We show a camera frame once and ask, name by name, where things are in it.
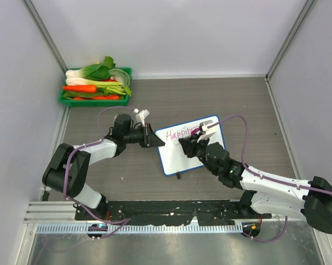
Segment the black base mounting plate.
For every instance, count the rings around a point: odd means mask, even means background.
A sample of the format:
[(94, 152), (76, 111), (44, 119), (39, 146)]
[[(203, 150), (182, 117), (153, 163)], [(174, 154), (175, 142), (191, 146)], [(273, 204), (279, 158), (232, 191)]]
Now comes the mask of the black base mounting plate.
[(96, 209), (74, 205), (75, 219), (96, 217), (133, 226), (187, 226), (196, 218), (200, 226), (232, 225), (240, 219), (270, 219), (271, 214), (258, 214), (231, 200), (163, 200), (109, 201)]

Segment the small orange carrot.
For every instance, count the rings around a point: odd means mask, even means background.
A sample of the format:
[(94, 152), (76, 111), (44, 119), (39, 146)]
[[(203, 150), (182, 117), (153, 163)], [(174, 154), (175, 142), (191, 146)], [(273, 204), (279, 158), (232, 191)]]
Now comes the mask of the small orange carrot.
[(120, 96), (108, 95), (108, 96), (94, 96), (92, 98), (73, 97), (73, 100), (120, 100)]

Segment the green plastic tray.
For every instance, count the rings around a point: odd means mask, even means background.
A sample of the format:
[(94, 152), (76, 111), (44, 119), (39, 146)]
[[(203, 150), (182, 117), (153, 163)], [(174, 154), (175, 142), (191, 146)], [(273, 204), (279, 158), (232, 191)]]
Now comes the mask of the green plastic tray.
[[(119, 68), (127, 72), (130, 77), (132, 70), (130, 67), (122, 67)], [(91, 80), (87, 80), (86, 84), (67, 84), (65, 80), (65, 84), (63, 86), (75, 86), (75, 85), (88, 85)], [(112, 79), (105, 79), (105, 82), (116, 82)], [(73, 97), (84, 97), (84, 98), (92, 98), (94, 96), (108, 96), (108, 95), (117, 95), (120, 96), (120, 100), (73, 100)], [(70, 91), (61, 91), (59, 102), (68, 106), (68, 107), (113, 107), (113, 106), (127, 106), (129, 102), (129, 98), (131, 96), (128, 95), (118, 95), (118, 94), (105, 94), (104, 92), (96, 92), (96, 93), (78, 93), (78, 92), (70, 92)]]

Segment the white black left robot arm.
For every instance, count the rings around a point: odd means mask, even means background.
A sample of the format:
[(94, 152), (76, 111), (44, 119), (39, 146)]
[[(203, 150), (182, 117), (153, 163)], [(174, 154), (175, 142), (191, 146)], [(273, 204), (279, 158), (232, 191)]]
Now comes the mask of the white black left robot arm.
[(80, 146), (60, 144), (43, 174), (42, 183), (85, 206), (94, 220), (101, 220), (107, 216), (107, 200), (86, 184), (88, 168), (119, 156), (127, 144), (139, 144), (142, 148), (165, 146), (149, 123), (140, 120), (134, 123), (130, 115), (118, 114), (103, 139)]

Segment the white marker with magenta cap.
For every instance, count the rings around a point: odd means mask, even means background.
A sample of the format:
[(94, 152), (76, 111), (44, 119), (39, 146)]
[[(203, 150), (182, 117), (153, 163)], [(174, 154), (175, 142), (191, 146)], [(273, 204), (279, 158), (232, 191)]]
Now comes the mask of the white marker with magenta cap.
[(191, 131), (189, 136), (178, 139), (180, 144), (186, 144), (191, 142), (197, 142), (199, 137), (202, 135), (200, 128), (195, 128)]

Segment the green bok choy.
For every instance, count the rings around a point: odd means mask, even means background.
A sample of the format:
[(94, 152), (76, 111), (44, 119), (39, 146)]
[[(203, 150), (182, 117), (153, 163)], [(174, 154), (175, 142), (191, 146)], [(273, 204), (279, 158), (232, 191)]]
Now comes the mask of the green bok choy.
[(103, 81), (110, 78), (109, 71), (115, 68), (114, 59), (106, 56), (101, 63), (95, 63), (65, 73), (67, 84), (86, 84), (87, 80)]

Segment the pale green bean bundle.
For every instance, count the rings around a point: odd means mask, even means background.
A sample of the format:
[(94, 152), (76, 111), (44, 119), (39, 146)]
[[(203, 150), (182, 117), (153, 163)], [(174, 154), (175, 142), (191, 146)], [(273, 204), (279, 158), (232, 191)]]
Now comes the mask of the pale green bean bundle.
[(122, 83), (124, 87), (130, 87), (131, 77), (127, 72), (119, 68), (110, 69), (108, 72), (111, 80)]

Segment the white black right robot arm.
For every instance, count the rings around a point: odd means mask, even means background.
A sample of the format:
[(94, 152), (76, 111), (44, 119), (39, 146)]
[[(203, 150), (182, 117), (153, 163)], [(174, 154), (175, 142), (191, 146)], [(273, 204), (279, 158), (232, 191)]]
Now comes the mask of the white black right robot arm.
[(332, 234), (332, 185), (326, 179), (269, 174), (230, 158), (220, 143), (211, 144), (194, 135), (178, 142), (187, 158), (197, 158), (223, 185), (243, 190), (238, 205), (241, 216), (283, 215)]

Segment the blue framed whiteboard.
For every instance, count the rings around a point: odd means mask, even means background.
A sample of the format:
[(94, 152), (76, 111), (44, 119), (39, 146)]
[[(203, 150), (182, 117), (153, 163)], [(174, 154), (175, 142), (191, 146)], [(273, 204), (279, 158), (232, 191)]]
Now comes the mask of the blue framed whiteboard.
[(159, 147), (158, 150), (162, 169), (166, 176), (203, 166), (198, 158), (186, 157), (178, 140), (190, 136), (191, 132), (205, 121), (216, 123), (219, 121), (219, 117), (217, 115), (206, 116), (155, 131), (156, 136), (165, 143), (165, 146)]

